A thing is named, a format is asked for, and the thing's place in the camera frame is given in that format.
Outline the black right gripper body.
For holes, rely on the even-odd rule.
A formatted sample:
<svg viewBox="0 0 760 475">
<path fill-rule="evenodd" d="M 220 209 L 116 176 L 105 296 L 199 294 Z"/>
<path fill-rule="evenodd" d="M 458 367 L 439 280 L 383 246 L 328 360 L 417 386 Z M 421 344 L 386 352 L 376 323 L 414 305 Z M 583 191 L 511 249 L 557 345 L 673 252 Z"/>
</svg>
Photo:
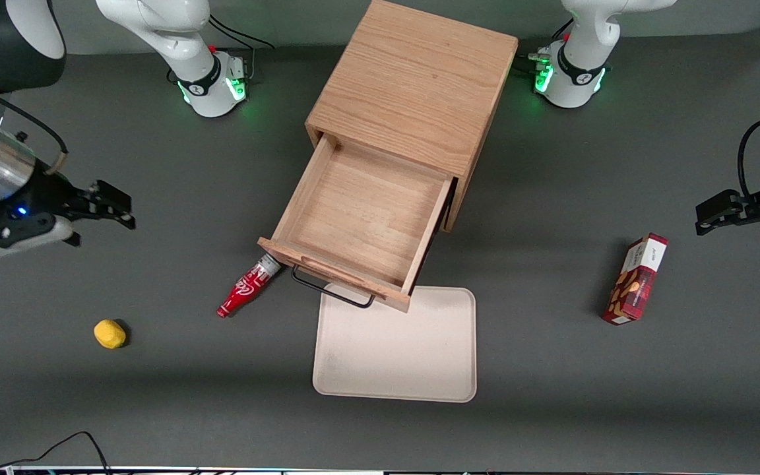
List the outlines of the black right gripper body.
<svg viewBox="0 0 760 475">
<path fill-rule="evenodd" d="M 96 207 L 84 189 L 61 174 L 31 174 L 27 183 L 8 198 L 8 216 L 27 218 L 40 213 L 68 220 L 97 220 Z"/>
</svg>

